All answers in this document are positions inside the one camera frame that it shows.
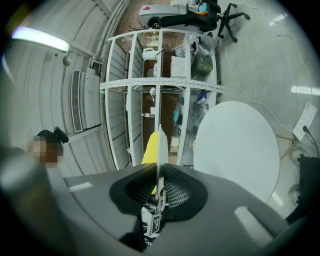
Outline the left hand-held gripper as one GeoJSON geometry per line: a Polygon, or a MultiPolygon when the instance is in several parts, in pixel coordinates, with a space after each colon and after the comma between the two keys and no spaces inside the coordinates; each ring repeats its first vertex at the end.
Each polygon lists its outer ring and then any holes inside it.
{"type": "Polygon", "coordinates": [[[152,207],[142,207],[141,220],[143,234],[145,237],[157,237],[157,233],[161,230],[161,213],[152,207]]]}

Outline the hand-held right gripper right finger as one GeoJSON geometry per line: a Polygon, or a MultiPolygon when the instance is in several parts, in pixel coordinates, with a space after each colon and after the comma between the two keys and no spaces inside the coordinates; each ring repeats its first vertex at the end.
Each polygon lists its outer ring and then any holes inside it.
{"type": "Polygon", "coordinates": [[[240,185],[166,164],[189,198],[164,214],[165,226],[152,256],[265,256],[290,240],[290,227],[272,208],[240,185]]]}

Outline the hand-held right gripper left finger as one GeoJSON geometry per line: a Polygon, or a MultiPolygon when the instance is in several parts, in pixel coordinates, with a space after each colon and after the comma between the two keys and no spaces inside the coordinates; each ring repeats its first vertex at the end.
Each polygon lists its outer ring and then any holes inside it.
{"type": "Polygon", "coordinates": [[[121,245],[146,249],[142,208],[156,185],[157,166],[141,164],[125,169],[64,178],[71,195],[94,224],[121,245]]]}

